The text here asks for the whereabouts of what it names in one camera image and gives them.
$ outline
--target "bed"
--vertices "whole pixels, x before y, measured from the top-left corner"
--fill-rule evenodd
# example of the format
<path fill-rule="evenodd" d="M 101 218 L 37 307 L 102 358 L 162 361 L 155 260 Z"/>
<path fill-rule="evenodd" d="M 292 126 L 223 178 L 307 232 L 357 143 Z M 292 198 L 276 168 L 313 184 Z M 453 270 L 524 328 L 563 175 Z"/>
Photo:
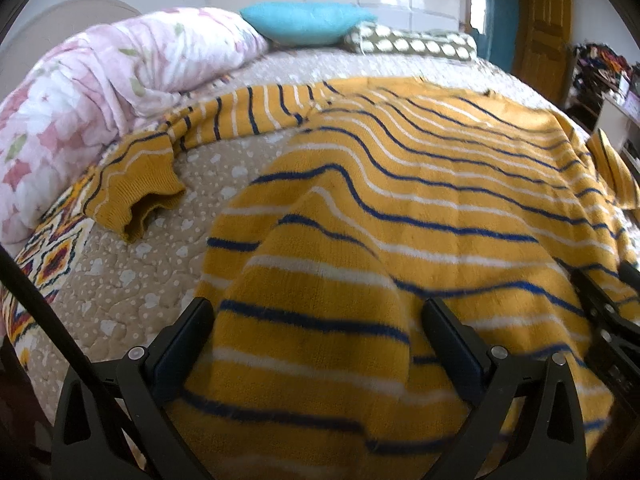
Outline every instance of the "bed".
<path fill-rule="evenodd" d="M 484 60 L 359 56 L 337 48 L 272 52 L 186 93 L 175 109 L 247 85 L 352 76 L 421 76 L 441 86 L 493 90 L 526 107 L 556 110 Z M 162 120 L 141 127 L 153 129 Z M 585 131 L 572 125 L 586 140 Z M 95 171 L 91 167 L 43 216 L 17 261 L 92 361 L 120 358 L 132 346 L 149 344 L 187 307 L 200 277 L 211 220 L 282 153 L 295 133 L 292 129 L 217 142 L 180 154 L 175 171 L 187 190 L 179 207 L 156 213 L 144 237 L 129 245 L 82 214 L 82 197 Z M 640 232 L 620 216 L 637 253 Z M 53 421 L 67 364 L 20 305 L 7 296 L 1 299 L 8 336 Z"/>

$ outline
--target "black rod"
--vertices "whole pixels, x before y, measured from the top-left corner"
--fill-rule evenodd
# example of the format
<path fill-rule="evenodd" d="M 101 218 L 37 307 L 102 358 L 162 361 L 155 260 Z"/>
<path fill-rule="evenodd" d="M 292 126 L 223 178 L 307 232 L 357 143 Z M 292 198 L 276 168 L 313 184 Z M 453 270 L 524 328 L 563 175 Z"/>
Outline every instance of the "black rod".
<path fill-rule="evenodd" d="M 91 361 L 82 353 L 71 334 L 66 330 L 56 313 L 50 307 L 33 283 L 20 270 L 20 267 L 9 256 L 0 244 L 0 282 L 12 293 L 16 300 L 27 310 L 36 323 L 49 336 L 60 353 L 69 361 L 80 380 L 94 395 L 95 401 L 116 417 L 120 427 L 131 437 L 133 442 L 142 447 L 142 440 L 138 430 L 129 417 L 124 413 L 116 399 L 95 373 Z"/>

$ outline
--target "turquoise pillow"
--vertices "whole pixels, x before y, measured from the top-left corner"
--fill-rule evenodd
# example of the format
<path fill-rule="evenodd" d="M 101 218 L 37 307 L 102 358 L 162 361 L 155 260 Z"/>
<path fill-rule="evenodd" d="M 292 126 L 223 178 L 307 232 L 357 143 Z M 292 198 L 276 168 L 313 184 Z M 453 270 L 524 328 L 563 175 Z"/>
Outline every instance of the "turquoise pillow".
<path fill-rule="evenodd" d="M 349 4 L 265 2 L 240 15 L 266 38 L 285 46 L 327 46 L 360 22 L 375 22 L 367 9 Z"/>

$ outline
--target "curved beige headboard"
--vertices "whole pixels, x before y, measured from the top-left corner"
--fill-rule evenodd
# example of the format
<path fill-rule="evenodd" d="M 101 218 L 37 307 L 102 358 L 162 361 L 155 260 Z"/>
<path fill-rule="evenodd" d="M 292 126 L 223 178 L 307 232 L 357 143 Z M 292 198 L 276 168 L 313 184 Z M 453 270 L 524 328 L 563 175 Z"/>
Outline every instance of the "curved beige headboard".
<path fill-rule="evenodd" d="M 98 23 L 140 13 L 119 0 L 67 0 L 37 15 L 0 52 L 0 101 L 11 93 L 43 54 Z"/>

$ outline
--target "window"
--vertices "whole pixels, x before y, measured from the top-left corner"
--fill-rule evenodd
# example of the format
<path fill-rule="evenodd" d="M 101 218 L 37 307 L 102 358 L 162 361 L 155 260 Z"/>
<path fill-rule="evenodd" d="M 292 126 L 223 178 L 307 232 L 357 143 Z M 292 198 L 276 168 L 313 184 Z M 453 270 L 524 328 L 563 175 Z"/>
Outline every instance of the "window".
<path fill-rule="evenodd" d="M 486 0 L 471 0 L 471 26 L 480 34 L 485 34 Z"/>

